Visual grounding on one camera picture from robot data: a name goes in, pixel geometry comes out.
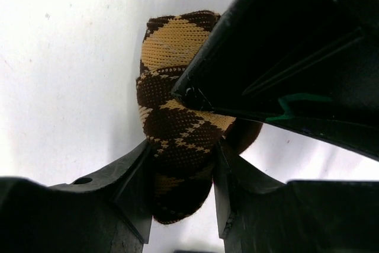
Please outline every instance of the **fabric item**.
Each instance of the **fabric item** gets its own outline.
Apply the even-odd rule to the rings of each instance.
[[[171,95],[219,18],[211,11],[197,11],[152,18],[147,24],[137,101],[152,147],[152,213],[159,223],[177,222],[201,207],[212,185],[212,151],[235,121],[187,109]]]

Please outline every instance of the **white background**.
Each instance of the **white background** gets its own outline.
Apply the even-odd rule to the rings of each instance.
[[[0,175],[70,183],[132,150],[144,139],[135,79],[146,21],[231,1],[0,0]],[[281,181],[379,180],[374,161],[271,126],[243,156]],[[144,252],[175,249],[223,252],[213,194],[191,218],[153,224]]]

